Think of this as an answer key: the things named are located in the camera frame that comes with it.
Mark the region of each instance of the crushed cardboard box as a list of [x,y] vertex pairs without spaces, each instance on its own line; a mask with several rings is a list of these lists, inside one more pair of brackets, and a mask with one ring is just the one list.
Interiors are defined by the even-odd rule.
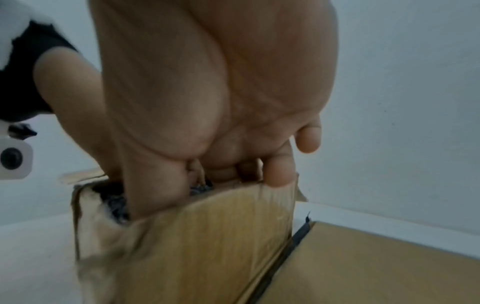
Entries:
[[480,303],[480,261],[315,223],[291,234],[296,184],[246,184],[120,225],[108,181],[75,188],[85,304]]

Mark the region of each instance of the black screw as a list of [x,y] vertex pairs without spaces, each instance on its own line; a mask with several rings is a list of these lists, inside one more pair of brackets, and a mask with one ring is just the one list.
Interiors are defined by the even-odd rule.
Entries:
[[0,163],[7,170],[20,168],[24,161],[22,152],[17,148],[6,148],[0,154]]

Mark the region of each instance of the white floor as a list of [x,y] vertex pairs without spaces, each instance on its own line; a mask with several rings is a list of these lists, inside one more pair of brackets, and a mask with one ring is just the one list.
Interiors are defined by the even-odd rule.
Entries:
[[[312,203],[295,209],[294,230],[309,216],[480,258],[480,236]],[[0,227],[0,303],[81,304],[73,272],[69,214]]]

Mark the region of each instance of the cardboard box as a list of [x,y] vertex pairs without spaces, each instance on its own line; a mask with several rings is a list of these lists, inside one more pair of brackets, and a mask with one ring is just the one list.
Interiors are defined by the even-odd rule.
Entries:
[[480,261],[311,222],[292,236],[295,184],[212,191],[119,224],[108,181],[75,189],[86,304],[480,303]]

